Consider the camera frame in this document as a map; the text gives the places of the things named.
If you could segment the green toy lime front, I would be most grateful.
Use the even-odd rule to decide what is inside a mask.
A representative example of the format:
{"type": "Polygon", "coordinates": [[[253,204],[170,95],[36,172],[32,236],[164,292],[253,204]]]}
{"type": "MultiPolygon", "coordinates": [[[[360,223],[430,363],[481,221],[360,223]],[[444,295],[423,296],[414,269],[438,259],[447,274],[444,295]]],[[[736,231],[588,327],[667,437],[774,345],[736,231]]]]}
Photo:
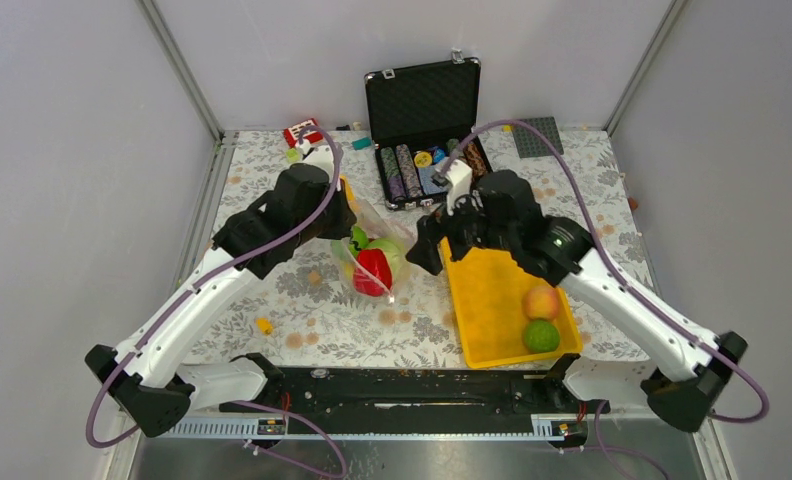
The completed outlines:
{"type": "Polygon", "coordinates": [[[537,319],[529,322],[524,328],[522,342],[531,353],[550,353],[559,348],[561,335],[550,321],[537,319]]]}

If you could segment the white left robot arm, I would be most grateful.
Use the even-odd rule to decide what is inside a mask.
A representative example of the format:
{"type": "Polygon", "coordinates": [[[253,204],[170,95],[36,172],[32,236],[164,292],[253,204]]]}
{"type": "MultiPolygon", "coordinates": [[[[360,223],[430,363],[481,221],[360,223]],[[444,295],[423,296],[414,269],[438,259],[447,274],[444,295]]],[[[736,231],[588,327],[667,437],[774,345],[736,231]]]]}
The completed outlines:
{"type": "Polygon", "coordinates": [[[272,365],[242,355],[228,363],[187,364],[194,344],[252,284],[312,239],[347,237],[356,217],[333,166],[300,162],[274,187],[228,217],[191,276],[141,328],[116,346],[94,346],[85,363],[148,437],[193,410],[248,401],[268,411],[281,401],[272,365]]]}

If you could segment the green striped toy watermelon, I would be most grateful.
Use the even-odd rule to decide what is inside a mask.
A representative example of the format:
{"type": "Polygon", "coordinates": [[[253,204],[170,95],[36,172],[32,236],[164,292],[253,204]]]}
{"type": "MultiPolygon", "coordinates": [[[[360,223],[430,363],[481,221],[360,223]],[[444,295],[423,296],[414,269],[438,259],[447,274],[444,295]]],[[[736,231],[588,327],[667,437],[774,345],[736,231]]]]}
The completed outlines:
{"type": "Polygon", "coordinates": [[[356,258],[359,253],[368,246],[369,242],[370,240],[367,233],[360,226],[353,225],[347,244],[348,250],[352,256],[356,258]]]}

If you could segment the orange toy peach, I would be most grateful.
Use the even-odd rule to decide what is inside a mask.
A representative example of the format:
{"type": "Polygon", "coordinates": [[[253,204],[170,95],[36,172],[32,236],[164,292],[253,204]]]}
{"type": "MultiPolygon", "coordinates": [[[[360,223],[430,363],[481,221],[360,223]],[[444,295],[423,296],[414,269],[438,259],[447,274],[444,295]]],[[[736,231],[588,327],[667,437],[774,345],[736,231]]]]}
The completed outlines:
{"type": "Polygon", "coordinates": [[[529,320],[554,321],[562,310],[559,291],[548,285],[535,286],[525,293],[521,307],[529,320]]]}

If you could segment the green toy cabbage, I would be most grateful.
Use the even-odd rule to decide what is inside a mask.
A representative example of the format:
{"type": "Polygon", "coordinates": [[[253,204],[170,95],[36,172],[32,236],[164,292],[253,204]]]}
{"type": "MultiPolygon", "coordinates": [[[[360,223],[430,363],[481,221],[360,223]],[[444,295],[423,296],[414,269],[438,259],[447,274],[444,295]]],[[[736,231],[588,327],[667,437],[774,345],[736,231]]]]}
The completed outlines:
{"type": "Polygon", "coordinates": [[[367,249],[377,249],[384,254],[393,276],[397,276],[404,266],[405,261],[402,250],[397,243],[394,243],[388,238],[377,238],[372,240],[367,245],[367,249]]]}

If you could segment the red toy pepper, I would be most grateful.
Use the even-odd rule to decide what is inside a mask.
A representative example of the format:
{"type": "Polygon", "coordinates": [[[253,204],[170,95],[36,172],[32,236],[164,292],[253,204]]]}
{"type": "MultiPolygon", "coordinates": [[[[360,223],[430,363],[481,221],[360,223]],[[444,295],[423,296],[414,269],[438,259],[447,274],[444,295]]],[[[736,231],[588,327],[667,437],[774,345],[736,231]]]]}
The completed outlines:
{"type": "Polygon", "coordinates": [[[371,297],[388,294],[393,285],[393,277],[384,254],[377,249],[364,249],[356,260],[358,267],[352,276],[355,290],[371,297]]]}

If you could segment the clear zip top bag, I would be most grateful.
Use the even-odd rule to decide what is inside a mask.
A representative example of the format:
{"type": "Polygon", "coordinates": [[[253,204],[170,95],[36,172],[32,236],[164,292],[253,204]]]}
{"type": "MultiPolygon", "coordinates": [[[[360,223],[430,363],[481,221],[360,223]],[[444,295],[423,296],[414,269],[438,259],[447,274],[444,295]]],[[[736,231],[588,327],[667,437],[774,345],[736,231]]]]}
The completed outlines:
{"type": "Polygon", "coordinates": [[[331,242],[334,260],[351,294],[393,304],[410,277],[405,258],[412,238],[366,200],[350,199],[356,221],[347,238],[331,242]]]}

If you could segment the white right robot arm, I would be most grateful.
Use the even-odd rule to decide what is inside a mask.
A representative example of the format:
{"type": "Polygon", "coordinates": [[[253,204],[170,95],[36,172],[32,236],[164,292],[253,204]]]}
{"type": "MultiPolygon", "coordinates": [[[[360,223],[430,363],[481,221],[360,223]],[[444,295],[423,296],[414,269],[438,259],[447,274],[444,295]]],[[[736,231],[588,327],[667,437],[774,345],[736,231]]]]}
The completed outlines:
{"type": "Polygon", "coordinates": [[[441,241],[453,262],[472,249],[508,253],[522,271],[585,302],[641,347],[656,364],[641,382],[649,408],[680,431],[700,429],[747,350],[742,336],[716,334],[624,279],[588,230],[573,219],[543,214],[530,184],[513,171],[477,182],[469,170],[432,179],[446,189],[446,203],[418,221],[409,262],[439,274],[441,241]]]}

